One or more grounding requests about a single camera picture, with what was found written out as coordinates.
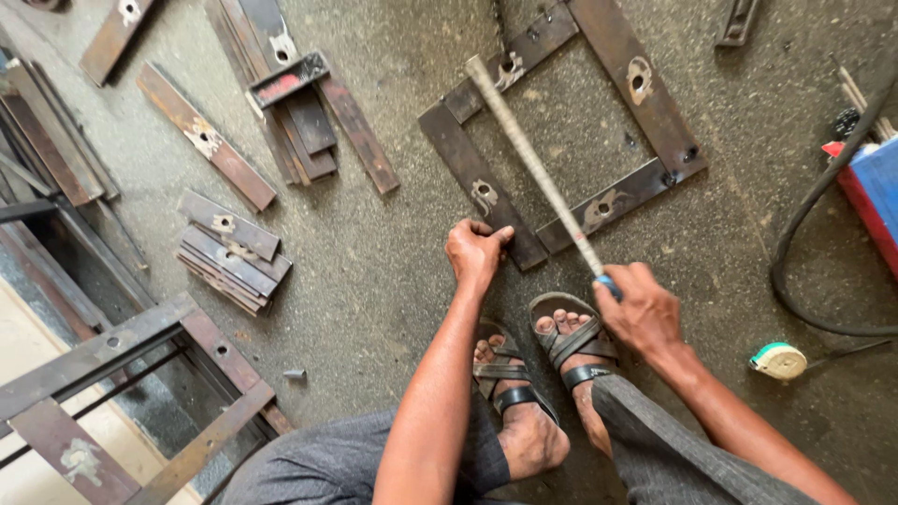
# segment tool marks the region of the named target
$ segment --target stack of metal strips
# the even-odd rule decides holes
[[[175,257],[253,316],[269,308],[293,265],[277,253],[280,238],[193,191],[185,191],[178,211],[191,224]]]
[[[95,202],[133,267],[147,268],[107,201],[119,188],[84,138],[47,74],[37,62],[0,49],[0,196],[27,203],[60,191],[76,207]]]
[[[276,1],[206,0],[205,7],[241,88],[298,57]],[[311,86],[257,120],[287,184],[308,186],[337,171],[330,153],[337,138]]]

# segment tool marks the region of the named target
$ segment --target drilled hole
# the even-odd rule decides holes
[[[699,149],[696,146],[692,146],[686,151],[686,156],[682,158],[684,163],[688,163],[695,159],[696,156],[699,155]]]

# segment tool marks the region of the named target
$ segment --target black cable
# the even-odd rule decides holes
[[[898,335],[898,326],[883,326],[878,328],[842,326],[829,323],[811,314],[800,306],[788,293],[786,276],[784,273],[786,268],[786,254],[788,253],[789,246],[792,244],[792,238],[795,236],[795,232],[798,230],[801,222],[805,220],[805,217],[811,211],[814,204],[817,203],[817,200],[823,195],[823,192],[826,191],[826,188],[835,180],[839,171],[846,166],[849,161],[851,161],[851,158],[854,157],[854,154],[858,152],[861,143],[867,138],[870,129],[873,127],[874,121],[876,121],[876,118],[882,111],[883,106],[885,105],[885,99],[888,98],[892,86],[894,85],[895,77],[898,75],[898,66],[895,64],[894,55],[890,56],[887,61],[888,64],[881,71],[884,74],[882,81],[876,88],[873,98],[867,105],[867,111],[860,117],[858,125],[854,128],[854,132],[851,133],[851,136],[845,143],[845,147],[841,150],[839,155],[830,162],[830,166],[823,172],[823,175],[814,187],[811,188],[807,196],[801,201],[801,205],[798,206],[795,213],[793,213],[792,217],[789,219],[786,227],[783,228],[783,231],[779,236],[779,242],[777,243],[776,255],[773,257],[773,264],[770,266],[770,283],[773,285],[773,293],[776,295],[779,302],[786,307],[786,310],[814,328],[824,330],[825,332],[848,335],[850,337],[884,337],[887,335]]]

